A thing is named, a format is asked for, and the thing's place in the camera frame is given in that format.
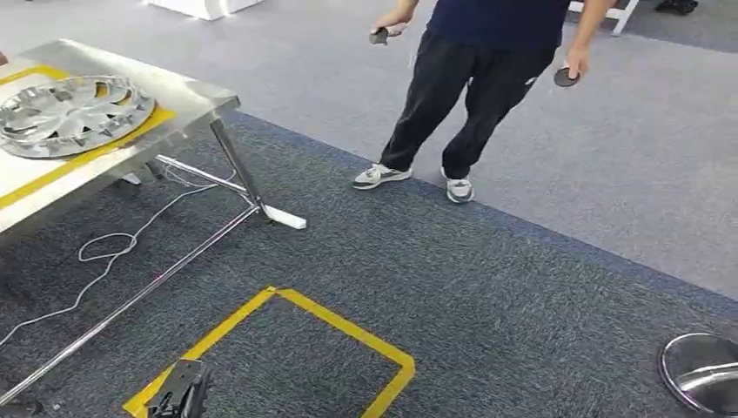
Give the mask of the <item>person's left hand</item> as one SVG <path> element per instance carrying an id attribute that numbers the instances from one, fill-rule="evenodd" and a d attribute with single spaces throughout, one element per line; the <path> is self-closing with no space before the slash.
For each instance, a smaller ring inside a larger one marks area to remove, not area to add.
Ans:
<path id="1" fill-rule="evenodd" d="M 582 78 L 589 69 L 589 48 L 586 45 L 571 46 L 567 53 L 568 77 Z"/>

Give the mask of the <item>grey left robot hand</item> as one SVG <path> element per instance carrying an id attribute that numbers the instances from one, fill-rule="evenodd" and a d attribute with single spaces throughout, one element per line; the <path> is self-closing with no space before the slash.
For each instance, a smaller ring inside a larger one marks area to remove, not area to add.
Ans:
<path id="1" fill-rule="evenodd" d="M 204 398 L 190 390 L 182 394 L 167 393 L 159 404 L 147 408 L 151 418 L 196 418 L 203 413 Z"/>

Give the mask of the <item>person's right hand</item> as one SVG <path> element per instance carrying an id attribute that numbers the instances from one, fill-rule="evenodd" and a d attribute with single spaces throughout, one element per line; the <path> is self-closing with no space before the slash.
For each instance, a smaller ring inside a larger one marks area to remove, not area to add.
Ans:
<path id="1" fill-rule="evenodd" d="M 391 10 L 380 16 L 370 30 L 371 35 L 377 35 L 381 31 L 386 31 L 387 36 L 396 37 L 403 33 L 407 24 L 412 20 L 412 12 L 403 10 Z"/>

